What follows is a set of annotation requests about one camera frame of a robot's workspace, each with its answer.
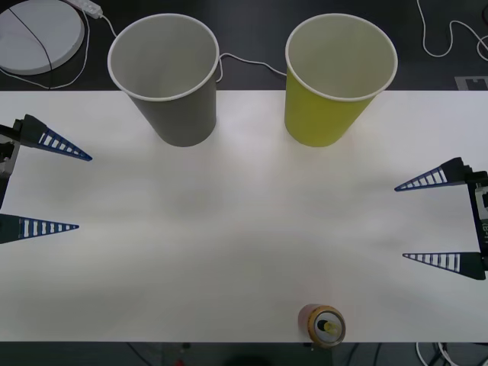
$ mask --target yellow paper cup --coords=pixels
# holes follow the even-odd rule
[[[398,58],[376,25],[347,14],[310,18],[291,32],[286,46],[285,125],[308,146],[337,141],[390,85]]]

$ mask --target white cable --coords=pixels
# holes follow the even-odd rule
[[[105,17],[103,14],[100,14],[100,18],[103,18],[106,20],[108,23],[108,26],[110,27],[110,30],[112,31],[112,34],[114,35],[115,38],[117,38],[117,33],[115,33],[114,27],[112,27],[112,23],[108,20],[107,17]]]
[[[0,72],[2,72],[2,74],[5,74],[6,76],[10,76],[11,78],[18,79],[18,80],[21,80],[23,82],[28,82],[29,84],[37,85],[37,86],[40,86],[41,88],[44,88],[44,89],[49,89],[49,87],[47,87],[47,86],[38,84],[36,82],[32,82],[31,80],[23,79],[23,78],[16,76],[16,75],[9,74],[8,72],[4,71],[3,69],[0,69]]]
[[[457,24],[460,24],[460,25],[464,25],[468,30],[470,30],[470,32],[472,34],[474,34],[474,36],[478,39],[478,44],[476,45],[476,48],[477,48],[477,52],[478,52],[478,55],[484,59],[485,61],[488,61],[488,59],[483,56],[481,54],[481,51],[480,51],[480,43],[483,44],[483,46],[486,48],[486,51],[488,51],[488,46],[483,42],[483,40],[485,38],[487,38],[488,36],[485,36],[483,38],[480,38],[480,36],[478,36],[478,34],[473,30],[473,28],[471,28],[469,25],[461,22],[461,21],[450,21],[449,22],[449,33],[451,34],[451,44],[449,45],[449,48],[447,51],[445,51],[442,55],[435,55],[434,53],[430,53],[428,50],[427,50],[427,47],[425,46],[425,33],[427,32],[426,30],[426,25],[425,25],[425,19],[424,19],[424,14],[422,13],[422,8],[420,8],[420,0],[417,0],[417,7],[419,8],[419,13],[420,13],[420,17],[422,18],[422,24],[423,24],[423,35],[422,35],[422,45],[424,47],[424,51],[427,52],[427,54],[429,54],[430,56],[432,57],[444,57],[446,56],[448,53],[451,52],[451,48],[452,48],[452,44],[454,43],[454,37],[452,35],[452,24],[453,23],[457,23]]]
[[[88,45],[90,44],[90,24],[88,22],[88,18],[86,17],[86,14],[84,11],[82,11],[83,13],[83,16],[85,17],[85,21],[86,21],[86,27],[87,27],[87,32],[86,32],[86,49],[85,49],[85,60],[83,61],[83,67],[82,67],[82,70],[79,72],[79,74],[71,81],[69,82],[68,84],[65,84],[65,85],[60,85],[60,86],[55,86],[54,88],[51,88],[51,89],[61,89],[61,88],[64,88],[65,86],[69,86],[71,85],[73,82],[75,82],[80,76],[81,74],[83,73],[83,70],[85,70],[85,65],[86,65],[86,60],[88,58]]]
[[[279,75],[282,75],[282,76],[287,75],[284,72],[281,72],[281,71],[274,69],[273,67],[269,66],[267,63],[262,63],[260,61],[251,61],[249,59],[241,59],[240,57],[237,57],[236,55],[233,55],[232,53],[222,53],[219,57],[220,77],[218,78],[217,82],[220,82],[223,78],[222,58],[224,58],[225,56],[232,57],[232,58],[237,59],[243,63],[251,63],[253,65],[263,65],[263,66],[266,66],[268,69],[270,69],[272,72],[276,72]]]
[[[86,14],[84,11],[82,11],[83,13],[83,16],[85,17],[85,21],[86,21],[86,27],[87,27],[87,34],[86,34],[86,49],[85,49],[85,61],[83,61],[83,67],[82,67],[82,71],[79,72],[79,74],[71,81],[69,82],[68,84],[64,84],[64,85],[59,85],[59,86],[53,86],[51,88],[51,90],[53,89],[61,89],[61,88],[64,88],[65,86],[69,86],[71,85],[73,82],[75,82],[79,77],[80,75],[83,73],[83,70],[85,70],[85,65],[86,65],[86,60],[88,58],[88,45],[90,44],[90,24],[88,23],[88,18],[86,17]],[[45,85],[41,85],[41,84],[38,84],[36,82],[32,82],[31,80],[27,80],[27,79],[23,79],[19,76],[16,76],[16,75],[12,75],[2,69],[0,69],[0,71],[2,73],[4,73],[6,76],[10,76],[11,78],[14,78],[14,79],[18,79],[18,80],[21,80],[23,82],[28,82],[29,84],[33,84],[33,85],[37,85],[37,86],[40,86],[41,88],[44,88],[44,89],[49,89],[48,86],[45,86]]]
[[[438,343],[437,345],[439,347],[439,351],[441,351],[442,355],[444,356],[445,360],[450,364],[450,366],[459,366],[458,364],[455,364],[451,360],[451,358],[449,357],[448,353],[442,348],[442,344],[441,343]]]
[[[425,360],[423,359],[422,355],[420,354],[420,349],[419,349],[419,343],[418,343],[418,342],[415,344],[415,350],[417,351],[417,356],[419,356],[419,360],[420,360],[420,362],[422,362],[422,364],[423,364],[424,366],[429,366],[429,365],[427,364],[427,362],[425,362]]]

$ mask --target cup rim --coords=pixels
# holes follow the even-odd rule
[[[187,91],[185,91],[183,93],[180,93],[180,94],[177,94],[177,95],[172,95],[171,97],[145,97],[143,95],[138,95],[138,94],[136,94],[136,93],[134,93],[134,92],[126,89],[125,87],[122,86],[122,84],[119,83],[119,81],[115,77],[114,72],[112,70],[111,60],[112,60],[112,52],[114,51],[115,45],[117,44],[117,42],[119,41],[119,39],[126,32],[128,32],[132,27],[134,27],[136,24],[142,23],[144,21],[147,21],[150,18],[170,18],[170,17],[173,17],[173,18],[184,18],[184,19],[188,19],[190,21],[193,21],[194,23],[199,24],[200,26],[202,26],[202,28],[205,29],[209,33],[209,35],[212,37],[213,43],[215,44],[215,55],[216,55],[215,56],[215,61],[213,63],[213,66],[212,66],[211,71],[208,73],[208,75],[205,77],[205,79],[203,79],[199,84],[197,84],[196,86],[194,86],[190,90],[187,90]],[[127,93],[129,96],[131,96],[131,97],[133,97],[135,99],[140,99],[141,101],[174,101],[175,99],[183,98],[183,97],[185,97],[185,96],[187,96],[187,95],[189,95],[191,93],[194,93],[199,88],[201,88],[202,86],[204,86],[208,82],[208,80],[214,75],[215,70],[217,69],[217,65],[219,64],[219,56],[220,56],[219,44],[217,42],[217,39],[215,37],[215,34],[212,32],[212,30],[207,25],[205,25],[204,23],[202,23],[198,19],[195,19],[193,17],[189,17],[187,15],[176,14],[176,13],[165,13],[165,14],[150,15],[149,17],[141,18],[138,21],[134,21],[132,24],[128,25],[124,30],[122,30],[117,35],[117,37],[115,38],[114,42],[112,42],[112,45],[111,45],[111,47],[110,47],[110,49],[108,51],[107,66],[108,66],[108,73],[110,74],[110,77],[111,77],[112,81],[115,83],[115,85],[121,91]]]
[[[381,88],[379,88],[376,91],[373,91],[372,93],[370,93],[368,95],[363,95],[361,97],[355,97],[355,98],[334,97],[333,95],[324,94],[324,93],[322,93],[322,92],[320,92],[320,91],[318,91],[318,90],[310,87],[307,83],[305,83],[297,75],[297,73],[295,72],[293,66],[291,65],[290,57],[289,57],[289,49],[290,49],[291,40],[293,39],[293,37],[296,34],[296,32],[298,32],[304,25],[310,23],[311,21],[315,21],[316,19],[319,19],[319,18],[330,18],[330,17],[352,18],[352,19],[355,19],[356,21],[361,21],[363,23],[366,23],[367,25],[369,25],[369,26],[373,27],[374,29],[376,29],[384,37],[384,39],[387,41],[387,43],[390,45],[391,51],[393,53],[393,71],[391,73],[391,77],[388,79],[388,81]],[[397,55],[397,50],[395,49],[395,46],[393,45],[393,42],[387,36],[387,34],[384,33],[377,25],[371,23],[370,21],[367,21],[366,19],[363,19],[363,18],[360,18],[360,17],[356,17],[356,16],[350,15],[350,14],[343,14],[343,13],[329,13],[329,14],[316,15],[315,17],[311,17],[309,19],[306,19],[305,21],[303,21],[300,24],[298,24],[297,27],[295,27],[295,29],[293,29],[293,31],[291,32],[290,36],[288,37],[287,45],[286,45],[285,51],[284,51],[284,56],[285,56],[285,58],[287,60],[287,67],[290,70],[291,75],[293,75],[293,77],[304,88],[306,88],[310,92],[314,93],[315,95],[318,95],[320,97],[323,97],[323,98],[326,98],[326,99],[330,99],[330,100],[333,100],[333,101],[363,101],[363,100],[366,100],[366,99],[369,99],[369,98],[373,98],[375,95],[378,95],[383,90],[385,90],[386,88],[388,88],[388,86],[390,86],[391,82],[395,78],[395,75],[397,74],[397,69],[398,69],[398,55]]]

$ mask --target paper cup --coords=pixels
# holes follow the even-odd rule
[[[352,15],[308,19],[288,38],[285,124],[308,146],[337,141],[390,85],[398,58],[388,36]]]
[[[167,143],[193,146],[216,123],[219,45],[200,21],[158,14],[125,28],[108,52],[108,71]]]

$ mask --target black electrical cable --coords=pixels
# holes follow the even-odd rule
[[[134,352],[134,354],[136,354],[136,356],[142,361],[144,362],[144,364],[146,364],[147,366],[152,366],[134,347],[133,345],[131,345],[129,342],[126,342],[126,345],[128,345],[130,347],[130,349],[132,349],[132,352]]]
[[[429,366],[434,366],[434,364],[442,357],[441,351],[435,347],[434,343],[434,350],[435,350],[435,355],[432,357],[432,360],[429,362]]]
[[[351,352],[349,353],[348,361],[346,362],[345,366],[349,366],[351,364],[352,356],[356,352],[356,349],[358,349],[359,343],[356,343],[354,347],[352,347]]]
[[[488,4],[483,8],[481,11],[481,18],[485,22],[486,25],[488,25]]]
[[[49,62],[49,69],[50,69],[50,75],[49,75],[49,88],[47,90],[51,90],[53,87],[53,64],[51,63],[51,58],[49,58],[49,54],[47,53],[46,47],[43,45],[43,43],[37,38],[37,36],[34,34],[34,32],[20,19],[11,8],[8,8],[10,12],[20,21],[24,27],[27,28],[28,31],[34,36],[34,38],[39,42],[40,46],[43,47],[44,53],[46,54],[47,61]]]
[[[380,354],[380,349],[383,343],[378,343],[378,347],[376,347],[376,353],[374,354],[374,361],[373,361],[373,366],[376,366],[376,363],[378,362],[378,355]]]
[[[448,352],[448,344],[447,343],[442,343],[442,348],[444,349],[444,351],[447,353]],[[444,359],[444,364],[442,364],[442,366],[447,366],[449,363],[448,363],[448,360]]]

